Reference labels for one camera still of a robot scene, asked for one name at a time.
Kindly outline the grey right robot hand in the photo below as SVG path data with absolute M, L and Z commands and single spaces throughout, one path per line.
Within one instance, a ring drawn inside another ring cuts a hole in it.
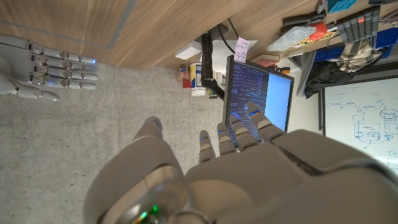
M 98 67 L 91 57 L 44 47 L 13 35 L 1 35 L 1 94 L 60 101 L 42 86 L 95 90 Z

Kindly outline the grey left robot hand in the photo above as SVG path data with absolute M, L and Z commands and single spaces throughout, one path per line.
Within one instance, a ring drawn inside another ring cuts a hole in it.
M 217 126 L 220 154 L 200 133 L 199 163 L 183 172 L 147 118 L 91 184 L 85 223 L 396 223 L 397 176 L 322 135 L 287 133 L 253 103 Z

